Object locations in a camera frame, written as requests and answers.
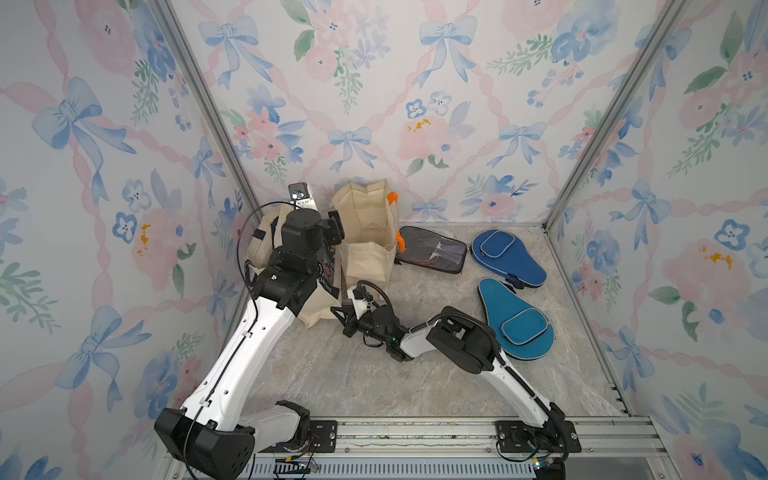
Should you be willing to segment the canvas bag navy handles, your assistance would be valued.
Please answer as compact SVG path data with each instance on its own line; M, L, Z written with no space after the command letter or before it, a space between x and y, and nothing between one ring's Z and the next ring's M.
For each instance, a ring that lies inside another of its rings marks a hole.
M270 211L253 231L243 264L244 274L253 299L272 300L279 309L290 310L311 327L321 319L331 318L330 308L340 305L336 274L338 245L329 253L323 275L300 274L270 266L273 250L282 244L281 227L293 210L293 205L286 202L270 205Z

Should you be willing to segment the canvas bag orange handles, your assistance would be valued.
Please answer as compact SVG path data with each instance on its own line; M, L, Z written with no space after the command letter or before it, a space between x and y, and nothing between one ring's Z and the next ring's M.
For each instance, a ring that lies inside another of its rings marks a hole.
M398 251L398 194L384 180L349 182L334 194L331 209L345 233L338 247L344 284L366 280L386 290Z

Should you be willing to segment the black paddle case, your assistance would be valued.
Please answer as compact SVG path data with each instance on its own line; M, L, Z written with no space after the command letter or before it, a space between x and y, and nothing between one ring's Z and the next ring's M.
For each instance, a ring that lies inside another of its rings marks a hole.
M460 274L468 246L457 239L415 226L403 226L397 237L396 264L410 264L438 272Z

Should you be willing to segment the blue paddle case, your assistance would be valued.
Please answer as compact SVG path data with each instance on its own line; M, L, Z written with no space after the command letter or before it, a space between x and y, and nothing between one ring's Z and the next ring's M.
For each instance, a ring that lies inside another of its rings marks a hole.
M546 271L534 260L524 242L502 230L479 233L470 245L470 253L482 268L503 278L513 289L538 288Z

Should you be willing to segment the teal paddle case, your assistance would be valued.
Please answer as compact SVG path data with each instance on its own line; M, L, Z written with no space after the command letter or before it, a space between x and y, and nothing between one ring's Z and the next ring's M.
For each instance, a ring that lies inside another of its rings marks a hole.
M477 290L487 323L508 357L533 361L551 351L555 332L541 310L496 279L482 279Z

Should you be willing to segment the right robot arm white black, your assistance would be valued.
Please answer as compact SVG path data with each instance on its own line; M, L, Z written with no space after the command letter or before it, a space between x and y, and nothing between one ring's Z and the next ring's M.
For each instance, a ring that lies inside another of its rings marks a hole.
M450 306L411 328L401 325L388 304L367 306L355 301L333 307L331 313L342 324L345 336L360 332L366 341L374 341L374 348L385 348L398 362L436 351L461 370L481 376L512 405L536 448L570 453L565 414L513 367L488 325Z

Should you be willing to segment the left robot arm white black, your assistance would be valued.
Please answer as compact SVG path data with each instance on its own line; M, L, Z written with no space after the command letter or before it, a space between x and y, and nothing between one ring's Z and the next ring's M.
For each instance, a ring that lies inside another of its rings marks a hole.
M243 407L259 372L278 341L320 289L322 261L341 244L340 216L322 216L311 208L296 208L281 227L281 244L266 267L244 269L251 305L236 332L197 389L181 408L165 408L154 430L170 455L184 464L192 478L236 479L254 454L272 447L290 452L311 448L308 409L279 401L257 413L250 424L241 421Z

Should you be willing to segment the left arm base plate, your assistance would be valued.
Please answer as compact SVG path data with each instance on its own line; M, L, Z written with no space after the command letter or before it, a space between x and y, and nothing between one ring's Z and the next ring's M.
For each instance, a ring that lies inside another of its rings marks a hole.
M338 436L336 420L302 421L292 439L277 443L262 450L262 453L304 454L334 453Z

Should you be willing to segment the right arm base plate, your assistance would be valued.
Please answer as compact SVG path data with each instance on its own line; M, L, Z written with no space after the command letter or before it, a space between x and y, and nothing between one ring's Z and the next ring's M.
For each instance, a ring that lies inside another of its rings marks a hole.
M570 454L582 452L579 436L571 421L563 422L563 436L555 431L555 440L547 435L546 430L530 427L519 420L495 421L494 429L499 450L504 455L521 454L527 456L534 450L538 450L540 455L562 454L564 447L567 447Z

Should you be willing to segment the aluminium corner post left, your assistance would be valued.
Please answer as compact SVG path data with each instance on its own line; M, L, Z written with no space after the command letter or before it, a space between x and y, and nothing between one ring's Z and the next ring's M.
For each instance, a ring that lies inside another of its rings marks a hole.
M246 204L251 209L255 209L259 206L258 199L235 152L234 144L226 132L225 124L172 3L166 0L149 0L148 5L168 39L170 49L180 64L180 69L187 79L203 119L209 125L212 136L223 154L225 163L232 171L237 187L244 195Z

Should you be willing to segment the aluminium corner post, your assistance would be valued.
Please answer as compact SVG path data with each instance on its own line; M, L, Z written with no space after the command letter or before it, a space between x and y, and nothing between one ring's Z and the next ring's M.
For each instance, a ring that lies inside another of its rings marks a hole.
M565 216L565 210L570 199L575 194L579 182L591 169L592 163L608 141L622 115L629 108L638 85L653 69L656 58L660 55L663 46L671 38L681 15L688 6L689 1L685 0L665 1L662 4L659 16L646 37L645 46L639 49L638 54L626 73L623 83L616 90L614 98L606 108L604 116L596 129L595 136L583 150L582 157L575 164L574 170L565 182L563 190L557 196L554 206L542 222L542 228L546 234L550 234L555 230L560 219Z
M209 125L212 136L223 154L225 163L232 171L237 187L244 195L246 204L251 209L255 209L259 206L258 199L235 152L234 144L226 132L225 124L172 3L166 0L149 0L148 5L168 39L170 49L180 64L180 69L187 79L203 119Z

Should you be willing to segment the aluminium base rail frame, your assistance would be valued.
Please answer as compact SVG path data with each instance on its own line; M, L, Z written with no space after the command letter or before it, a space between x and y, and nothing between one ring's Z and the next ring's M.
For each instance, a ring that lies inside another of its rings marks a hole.
M570 417L581 453L504 455L494 429L513 417L320 417L334 453L256 453L236 479L678 479L647 417Z

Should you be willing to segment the aluminium corner post right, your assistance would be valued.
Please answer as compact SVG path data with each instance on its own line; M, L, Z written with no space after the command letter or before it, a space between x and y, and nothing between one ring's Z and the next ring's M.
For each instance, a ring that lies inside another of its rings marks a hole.
M557 196L554 206L542 222L542 228L546 234L550 234L555 230L560 219L565 216L565 210L570 199L575 194L579 182L591 169L592 163L608 141L622 115L629 108L638 85L653 69L656 58L660 55L663 46L671 38L681 15L688 6L689 1L685 0L665 1L662 4L659 16L646 37L645 46L639 49L638 54L626 73L623 83L616 90L614 98L606 108L604 116L596 129L595 136L583 150L582 157L575 164L574 170L565 182L563 190Z

